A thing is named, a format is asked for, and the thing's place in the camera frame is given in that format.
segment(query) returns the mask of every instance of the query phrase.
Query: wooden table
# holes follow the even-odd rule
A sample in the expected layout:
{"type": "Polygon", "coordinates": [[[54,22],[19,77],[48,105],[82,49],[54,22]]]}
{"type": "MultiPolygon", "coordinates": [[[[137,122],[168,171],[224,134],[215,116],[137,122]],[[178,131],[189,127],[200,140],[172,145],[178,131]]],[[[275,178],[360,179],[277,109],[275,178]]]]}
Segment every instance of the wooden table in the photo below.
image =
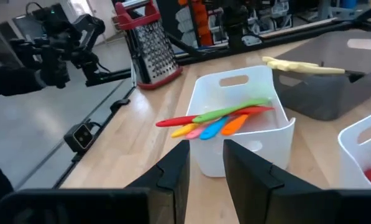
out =
{"type": "MultiPolygon", "coordinates": [[[[210,60],[186,66],[183,75],[155,91],[135,90],[63,184],[63,188],[122,188],[138,178],[180,139],[174,128],[157,128],[157,121],[184,116],[195,81],[210,73],[262,65],[261,56],[276,57],[302,43],[210,60]]],[[[339,132],[371,114],[371,99],[342,118],[316,121],[286,109],[296,125],[287,171],[321,188],[335,187],[339,164],[339,132]]],[[[204,176],[191,159],[186,223],[238,223],[225,178],[204,176]]]]}

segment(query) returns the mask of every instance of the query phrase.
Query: yellow plastic knife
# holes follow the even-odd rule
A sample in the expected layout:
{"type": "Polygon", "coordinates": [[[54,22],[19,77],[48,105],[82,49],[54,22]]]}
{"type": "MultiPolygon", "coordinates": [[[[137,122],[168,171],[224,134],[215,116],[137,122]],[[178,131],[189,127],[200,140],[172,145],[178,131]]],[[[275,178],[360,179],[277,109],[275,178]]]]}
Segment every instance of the yellow plastic knife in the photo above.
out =
{"type": "Polygon", "coordinates": [[[187,124],[177,130],[175,130],[172,134],[172,138],[177,138],[177,137],[180,137],[180,136],[184,136],[188,133],[190,133],[192,130],[196,129],[197,127],[199,127],[200,124],[195,124],[195,123],[191,123],[191,124],[187,124]]]}
{"type": "Polygon", "coordinates": [[[263,57],[264,62],[272,69],[278,69],[285,72],[299,72],[306,74],[345,74],[346,70],[342,68],[320,67],[318,64],[307,62],[294,62],[288,60],[279,60],[271,57],[263,57]]]}

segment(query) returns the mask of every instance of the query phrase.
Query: bin handle cutout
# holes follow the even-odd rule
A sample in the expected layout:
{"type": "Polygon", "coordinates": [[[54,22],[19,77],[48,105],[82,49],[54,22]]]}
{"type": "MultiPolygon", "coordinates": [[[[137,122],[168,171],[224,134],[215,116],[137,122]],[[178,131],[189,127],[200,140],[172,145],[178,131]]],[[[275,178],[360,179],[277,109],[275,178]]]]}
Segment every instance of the bin handle cutout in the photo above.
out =
{"type": "Polygon", "coordinates": [[[293,87],[295,85],[298,85],[300,84],[301,80],[298,80],[296,78],[291,78],[291,77],[286,77],[284,75],[280,75],[279,76],[279,82],[282,84],[282,85],[285,85],[285,86],[290,86],[290,87],[293,87]]]}
{"type": "Polygon", "coordinates": [[[342,130],[338,137],[341,147],[350,151],[351,154],[355,153],[354,151],[360,148],[361,142],[365,143],[371,140],[371,129],[369,128],[371,128],[371,115],[342,130]]]}
{"type": "Polygon", "coordinates": [[[371,50],[371,39],[349,39],[347,46],[352,49],[371,50]]]}
{"type": "Polygon", "coordinates": [[[220,79],[219,84],[221,87],[244,85],[249,82],[249,77],[247,75],[238,75],[235,77],[220,79]]]}

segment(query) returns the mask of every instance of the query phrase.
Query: white bin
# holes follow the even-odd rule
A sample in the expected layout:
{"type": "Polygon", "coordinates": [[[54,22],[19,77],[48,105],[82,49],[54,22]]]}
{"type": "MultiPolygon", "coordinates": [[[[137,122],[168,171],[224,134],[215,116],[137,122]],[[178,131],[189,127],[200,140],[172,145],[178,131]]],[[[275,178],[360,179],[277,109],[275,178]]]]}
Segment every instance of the white bin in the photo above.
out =
{"type": "Polygon", "coordinates": [[[339,187],[343,189],[371,189],[364,172],[371,169],[371,139],[358,144],[358,137],[371,127],[371,115],[342,130],[339,134],[339,187]]]}
{"type": "Polygon", "coordinates": [[[208,111],[236,106],[251,98],[269,98],[275,110],[265,112],[248,120],[232,136],[216,137],[202,141],[193,139],[191,155],[194,156],[204,175],[225,177],[222,159],[224,139],[232,139],[262,156],[282,169],[286,169],[291,151],[295,118],[290,121],[273,87],[272,69],[267,66],[242,68],[228,72],[206,75],[196,81],[186,115],[203,114],[208,111]],[[244,84],[221,86],[220,80],[247,76],[244,84]]]}

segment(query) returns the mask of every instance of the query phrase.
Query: box grater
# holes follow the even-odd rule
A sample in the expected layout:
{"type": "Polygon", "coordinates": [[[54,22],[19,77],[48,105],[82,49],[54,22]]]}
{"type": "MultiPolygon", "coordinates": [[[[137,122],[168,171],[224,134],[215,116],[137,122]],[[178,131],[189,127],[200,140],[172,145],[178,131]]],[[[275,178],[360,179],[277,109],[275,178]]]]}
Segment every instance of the box grater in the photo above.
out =
{"type": "Polygon", "coordinates": [[[116,3],[119,27],[126,32],[126,41],[134,64],[137,84],[153,90],[181,75],[172,44],[166,36],[160,13],[150,0],[116,3]],[[145,15],[132,10],[145,6],[145,15]]]}

